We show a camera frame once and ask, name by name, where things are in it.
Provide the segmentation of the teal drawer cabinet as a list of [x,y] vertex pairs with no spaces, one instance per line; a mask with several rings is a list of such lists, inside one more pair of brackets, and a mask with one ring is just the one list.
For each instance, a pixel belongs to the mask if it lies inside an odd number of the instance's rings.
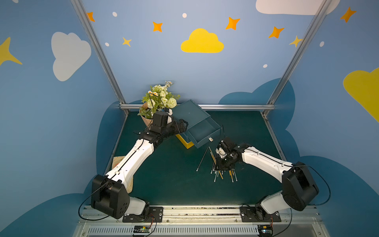
[[173,109],[175,120],[183,119],[190,123],[197,123],[210,117],[210,115],[199,107],[194,101],[188,100]]

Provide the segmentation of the teal drawer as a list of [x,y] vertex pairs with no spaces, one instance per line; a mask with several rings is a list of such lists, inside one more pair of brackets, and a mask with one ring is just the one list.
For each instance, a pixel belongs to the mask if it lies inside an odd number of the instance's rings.
[[188,122],[187,130],[180,135],[186,142],[192,142],[196,148],[200,148],[220,136],[221,130],[221,126],[208,117],[197,123]]

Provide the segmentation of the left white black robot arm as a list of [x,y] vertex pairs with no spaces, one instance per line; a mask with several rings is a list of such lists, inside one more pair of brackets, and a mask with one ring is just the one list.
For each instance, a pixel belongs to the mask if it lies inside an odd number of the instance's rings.
[[130,197],[127,191],[134,174],[165,138],[187,130],[188,123],[173,120],[162,126],[145,129],[130,152],[106,175],[97,175],[92,182],[91,207],[119,219],[124,215],[147,215],[148,202]]

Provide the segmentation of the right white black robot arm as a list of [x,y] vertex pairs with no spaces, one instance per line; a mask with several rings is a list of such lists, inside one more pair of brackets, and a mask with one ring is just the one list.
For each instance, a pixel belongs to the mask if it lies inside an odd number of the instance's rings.
[[215,162],[215,168],[219,171],[231,171],[237,162],[244,162],[266,172],[282,184],[281,191],[255,204],[255,215],[260,220],[288,208],[302,211],[319,194],[319,188],[305,164],[277,159],[246,143],[238,145],[229,137],[219,142]]

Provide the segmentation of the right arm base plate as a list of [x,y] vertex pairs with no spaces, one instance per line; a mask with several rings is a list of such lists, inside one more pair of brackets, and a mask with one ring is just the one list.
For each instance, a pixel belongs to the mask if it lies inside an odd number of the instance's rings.
[[239,208],[242,222],[281,222],[278,212],[267,214],[263,209],[243,205]]

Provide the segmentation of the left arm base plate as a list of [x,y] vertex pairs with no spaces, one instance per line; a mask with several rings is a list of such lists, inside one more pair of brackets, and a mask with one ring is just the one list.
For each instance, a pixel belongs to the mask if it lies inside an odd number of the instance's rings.
[[154,222],[161,223],[163,218],[164,208],[162,206],[149,206],[146,207],[142,214],[125,214],[123,223],[148,223],[154,219]]

